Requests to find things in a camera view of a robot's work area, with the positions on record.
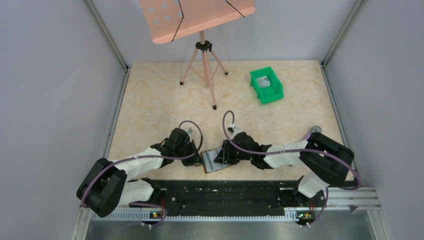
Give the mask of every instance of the aluminum frame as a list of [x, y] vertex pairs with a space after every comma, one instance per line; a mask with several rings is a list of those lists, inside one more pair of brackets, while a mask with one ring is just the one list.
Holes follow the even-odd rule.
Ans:
[[[107, 139], [107, 142], [105, 143], [104, 147], [104, 156], [107, 157], [109, 155], [109, 150], [111, 147], [113, 135], [115, 132], [116, 124], [118, 121], [119, 112], [121, 110], [122, 101], [124, 98], [125, 89], [127, 87], [128, 79], [130, 76], [130, 70], [128, 65], [126, 64], [123, 56], [121, 55], [117, 45], [115, 44], [115, 41], [113, 40], [111, 34], [109, 33], [106, 25], [104, 24], [102, 18], [100, 17], [100, 14], [98, 13], [95, 5], [93, 4], [92, 0], [83, 0], [84, 4], [86, 5], [87, 9], [90, 11], [93, 20], [96, 22], [97, 26], [99, 27], [99, 30], [101, 31], [103, 37], [105, 38], [107, 44], [109, 45], [111, 51], [113, 52], [116, 59], [119, 61], [119, 64], [122, 66], [122, 68], [125, 70], [125, 75], [122, 80], [121, 90], [119, 92], [119, 97], [117, 99], [117, 103], [115, 106], [114, 115], [111, 121], [110, 131], [109, 131], [109, 137]], [[340, 134], [343, 140], [343, 143], [349, 147], [352, 148], [351, 140], [349, 137], [349, 131], [346, 127], [345, 121], [343, 119], [343, 114], [341, 111], [341, 107], [339, 105], [339, 102], [337, 100], [337, 94], [334, 91], [332, 81], [330, 80], [328, 74], [327, 74], [327, 65], [331, 61], [332, 56], [337, 51], [337, 47], [339, 44], [343, 41], [344, 36], [349, 31], [349, 28], [357, 16], [358, 12], [362, 8], [366, 1], [365, 0], [357, 0], [352, 11], [350, 12], [349, 16], [347, 17], [345, 23], [341, 27], [336, 39], [334, 40], [333, 44], [331, 45], [327, 55], [325, 56], [324, 60], [320, 63], [321, 65], [321, 71], [322, 75], [324, 77], [324, 81], [327, 87], [327, 91], [330, 97], [330, 101], [334, 110], [334, 114], [337, 120], [337, 124], [339, 126]], [[358, 165], [356, 165], [356, 170], [358, 173], [361, 173], [361, 170]], [[358, 190], [358, 192], [352, 191], [352, 192], [343, 192], [338, 189], [340, 192], [336, 192], [337, 190], [334, 188], [331, 188], [330, 190], [330, 199], [329, 203], [333, 203], [330, 205], [327, 209], [327, 211], [331, 210], [349, 210], [352, 211], [351, 206], [357, 206], [358, 208], [355, 208], [353, 210], [366, 210], [369, 218], [369, 222], [373, 231], [373, 234], [375, 236], [376, 240], [391, 240], [393, 237], [391, 236], [391, 233], [389, 231], [389, 227], [386, 221], [386, 217], [384, 216], [383, 211], [381, 210], [380, 202], [378, 201], [378, 196], [374, 190], [373, 187], [362, 187]], [[287, 211], [302, 211], [301, 208], [287, 208]], [[88, 226], [90, 223], [90, 220], [92, 219], [93, 211], [90, 209], [80, 208], [77, 216], [77, 220], [75, 222], [74, 231], [72, 234], [71, 239], [72, 240], [85, 240]]]

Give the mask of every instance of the music stand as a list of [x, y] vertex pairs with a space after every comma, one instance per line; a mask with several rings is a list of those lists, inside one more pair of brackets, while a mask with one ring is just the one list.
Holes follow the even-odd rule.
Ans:
[[[205, 30], [242, 18], [255, 12], [255, 0], [139, 0], [150, 35], [155, 44], [164, 44], [175, 39], [199, 33], [200, 42], [196, 43], [196, 48], [188, 64], [180, 85], [190, 69], [194, 70], [209, 86], [212, 98], [212, 108], [217, 109], [215, 102], [212, 78], [218, 66], [222, 68], [225, 75], [228, 71], [212, 50], [212, 43], [205, 40]], [[202, 77], [193, 67], [192, 63], [198, 50], [202, 52], [203, 75]], [[207, 51], [210, 51], [217, 61], [217, 66], [213, 75], [209, 69]]]

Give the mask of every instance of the purple cable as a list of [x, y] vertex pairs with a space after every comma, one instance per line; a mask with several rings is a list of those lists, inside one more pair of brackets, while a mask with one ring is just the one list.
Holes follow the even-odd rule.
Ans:
[[[271, 151], [271, 152], [261, 152], [261, 151], [250, 151], [247, 149], [243, 149], [239, 146], [237, 146], [232, 140], [231, 138], [228, 136], [226, 128], [225, 128], [225, 118], [227, 116], [227, 114], [231, 114], [232, 115], [232, 121], [231, 123], [234, 124], [235, 121], [235, 116], [234, 116], [234, 112], [231, 110], [228, 110], [224, 113], [224, 116], [222, 117], [222, 129], [224, 131], [225, 137], [226, 139], [229, 141], [230, 144], [232, 144], [236, 149], [248, 153], [248, 154], [257, 154], [257, 155], [276, 155], [276, 154], [281, 154], [281, 151]], [[338, 158], [337, 156], [328, 153], [328, 152], [324, 152], [324, 151], [320, 151], [320, 150], [316, 150], [316, 149], [308, 149], [308, 148], [303, 148], [303, 149], [288, 149], [284, 151], [285, 153], [298, 153], [298, 152], [308, 152], [308, 153], [315, 153], [315, 154], [322, 154], [326, 157], [329, 157], [333, 160], [335, 160], [336, 162], [340, 163], [341, 165], [345, 166], [349, 171], [352, 172], [352, 174], [355, 176], [356, 180], [357, 180], [357, 185], [354, 187], [339, 187], [340, 189], [343, 190], [358, 190], [361, 185], [362, 185], [362, 180], [361, 177], [359, 176], [359, 174], [351, 167], [349, 166], [346, 162], [344, 162], [343, 160], [341, 160], [340, 158]], [[326, 196], [325, 196], [325, 201], [324, 201], [324, 205], [321, 208], [321, 211], [319, 211], [318, 215], [316, 216], [316, 218], [309, 224], [309, 226], [312, 226], [315, 224], [315, 222], [321, 217], [322, 213], [324, 212], [324, 209], [327, 206], [327, 202], [329, 200], [329, 188], [326, 187], [325, 188], [325, 192], [326, 192]]]
[[[201, 140], [203, 140], [203, 133], [202, 130], [200, 129], [199, 125], [197, 125], [195, 122], [190, 121], [190, 120], [186, 120], [186, 121], [182, 121], [179, 126], [181, 126], [183, 123], [192, 123], [196, 126], [196, 128], [199, 130], [200, 133], [200, 137]], [[169, 160], [184, 160], [184, 159], [189, 159], [191, 157], [193, 157], [196, 153], [192, 153], [188, 156], [184, 156], [184, 157], [171, 157], [171, 156], [161, 156], [161, 155], [141, 155], [141, 156], [137, 156], [138, 159], [146, 159], [146, 158], [162, 158], [162, 159], [169, 159]], [[87, 189], [85, 190], [84, 194], [82, 195], [81, 198], [81, 207], [83, 208], [88, 208], [87, 205], [85, 204], [86, 202], [86, 198], [87, 195], [89, 194], [90, 190], [92, 189], [93, 185], [97, 182], [97, 180], [99, 180], [99, 178], [106, 173], [110, 168], [114, 167], [115, 165], [121, 164], [121, 163], [125, 163], [128, 161], [132, 161], [135, 160], [136, 157], [132, 156], [132, 157], [128, 157], [125, 159], [121, 159], [119, 161], [115, 161], [112, 162], [112, 164], [108, 165], [107, 167], [105, 167], [102, 171], [100, 171], [97, 176], [95, 176], [95, 178], [90, 182], [90, 184], [88, 185]]]
[[[162, 224], [163, 222], [164, 222], [164, 220], [165, 220], [165, 218], [167, 217], [167, 215], [168, 215], [168, 211], [163, 207], [163, 206], [159, 206], [159, 205], [155, 205], [155, 204], [149, 204], [149, 203], [139, 203], [139, 202], [132, 202], [131, 203], [132, 205], [136, 205], [136, 206], [140, 206], [140, 207], [151, 207], [151, 208], [160, 208], [160, 209], [162, 209], [162, 211], [163, 211], [163, 216], [162, 216], [162, 218], [160, 219], [160, 221], [158, 221], [157, 223], [155, 223], [155, 224], [153, 224], [151, 227], [153, 228], [153, 227], [156, 227], [156, 226], [158, 226], [158, 225], [160, 225], [160, 224]], [[112, 238], [112, 237], [114, 237], [118, 232], [120, 232], [121, 230], [123, 230], [123, 229], [126, 229], [126, 228], [129, 228], [129, 227], [132, 227], [132, 226], [142, 226], [142, 227], [144, 227], [144, 226], [148, 226], [148, 225], [141, 225], [139, 222], [132, 222], [132, 223], [129, 223], [129, 224], [127, 224], [127, 225], [125, 225], [125, 226], [123, 226], [123, 227], [121, 227], [121, 228], [119, 228], [118, 230], [116, 230], [115, 231], [115, 233], [114, 234], [112, 234], [112, 235], [110, 235], [108, 238], [106, 238], [107, 240], [108, 239], [110, 239], [110, 238]]]
[[203, 134], [202, 134], [202, 130], [200, 130], [199, 125], [197, 125], [194, 121], [191, 121], [191, 120], [184, 120], [184, 121], [182, 121], [182, 122], [179, 124], [178, 128], [180, 129], [180, 128], [181, 128], [181, 125], [183, 125], [184, 123], [191, 123], [191, 124], [193, 124], [193, 125], [197, 128], [197, 130], [199, 131], [199, 133], [200, 133], [200, 143], [199, 143], [199, 147], [197, 148], [197, 151], [199, 151], [199, 150], [200, 150], [200, 148], [202, 147], [202, 144], [203, 144]]
[[303, 139], [302, 140], [307, 140], [307, 139], [309, 139], [309, 137], [311, 136], [311, 134], [312, 134], [312, 132], [310, 131], [310, 132], [308, 132], [304, 137], [303, 137]]
[[312, 225], [314, 225], [317, 222], [317, 220], [321, 218], [321, 216], [324, 212], [324, 209], [327, 207], [327, 202], [329, 201], [329, 188], [328, 187], [325, 188], [325, 195], [326, 196], [325, 196], [324, 205], [322, 205], [321, 211], [319, 211], [319, 213], [315, 217], [315, 219], [311, 223], [309, 223], [309, 227], [312, 227]]

